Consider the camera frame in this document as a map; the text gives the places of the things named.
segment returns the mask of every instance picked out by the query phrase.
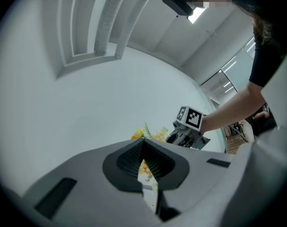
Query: black shirt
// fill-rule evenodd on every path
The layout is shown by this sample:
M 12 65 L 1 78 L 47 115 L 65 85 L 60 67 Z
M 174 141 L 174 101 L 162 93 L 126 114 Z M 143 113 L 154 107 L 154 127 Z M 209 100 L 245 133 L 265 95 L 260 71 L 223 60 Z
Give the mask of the black shirt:
M 287 0 L 237 0 L 244 11 L 254 12 L 271 25 L 271 38 L 263 41 L 254 29 L 255 57 L 249 81 L 264 87 L 287 53 Z

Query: person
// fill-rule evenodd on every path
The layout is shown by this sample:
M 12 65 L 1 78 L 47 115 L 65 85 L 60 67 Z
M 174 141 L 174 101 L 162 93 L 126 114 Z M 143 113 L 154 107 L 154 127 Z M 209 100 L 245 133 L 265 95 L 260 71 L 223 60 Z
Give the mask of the person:
M 277 126 L 274 116 L 267 104 L 263 105 L 257 112 L 245 120 L 252 126 L 255 137 Z
M 265 100 L 261 90 L 287 53 L 287 0 L 203 0 L 213 6 L 231 1 L 253 18 L 255 57 L 249 82 L 230 101 L 203 118 L 200 133 L 222 128 L 256 112 Z

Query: pipe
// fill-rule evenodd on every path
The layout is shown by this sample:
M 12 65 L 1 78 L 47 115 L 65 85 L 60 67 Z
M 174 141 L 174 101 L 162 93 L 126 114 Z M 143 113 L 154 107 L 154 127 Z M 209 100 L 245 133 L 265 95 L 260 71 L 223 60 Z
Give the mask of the pipe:
M 102 10 L 94 45 L 97 56 L 105 56 L 111 30 L 123 0 L 106 0 Z
M 121 59 L 124 53 L 124 50 L 127 46 L 127 43 L 130 39 L 130 35 L 135 27 L 135 24 L 143 11 L 144 7 L 146 6 L 148 0 L 137 0 L 134 8 L 130 12 L 130 15 L 125 22 L 122 32 L 120 34 L 117 47 L 116 47 L 116 52 L 115 52 L 115 58 Z

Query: black slot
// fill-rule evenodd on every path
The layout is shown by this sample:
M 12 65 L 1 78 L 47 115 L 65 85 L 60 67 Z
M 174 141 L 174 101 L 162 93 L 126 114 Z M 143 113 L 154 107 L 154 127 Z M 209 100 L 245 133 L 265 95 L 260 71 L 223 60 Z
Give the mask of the black slot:
M 46 218 L 51 219 L 71 192 L 76 180 L 63 178 L 47 195 L 35 206 L 35 209 Z
M 213 158 L 207 160 L 207 162 L 214 164 L 214 165 L 217 165 L 217 166 L 226 167 L 226 168 L 228 168 L 230 165 L 230 162 L 221 161 L 221 160 L 217 160 L 217 159 L 213 159 Z

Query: wooden floor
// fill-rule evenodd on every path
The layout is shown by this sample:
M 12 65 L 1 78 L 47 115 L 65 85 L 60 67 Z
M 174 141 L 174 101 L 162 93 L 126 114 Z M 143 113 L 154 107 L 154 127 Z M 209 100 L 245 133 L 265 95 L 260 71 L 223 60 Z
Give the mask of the wooden floor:
M 252 127 L 245 120 L 243 121 L 242 130 L 244 132 L 245 138 L 249 142 L 254 142 L 254 136 L 253 136 L 253 132 L 252 132 Z M 229 153 L 229 154 L 236 154 L 238 148 L 240 147 L 240 145 L 246 143 L 246 141 L 243 140 L 243 138 L 239 134 L 227 137 L 226 140 L 227 140 L 227 142 L 226 142 L 226 152 Z

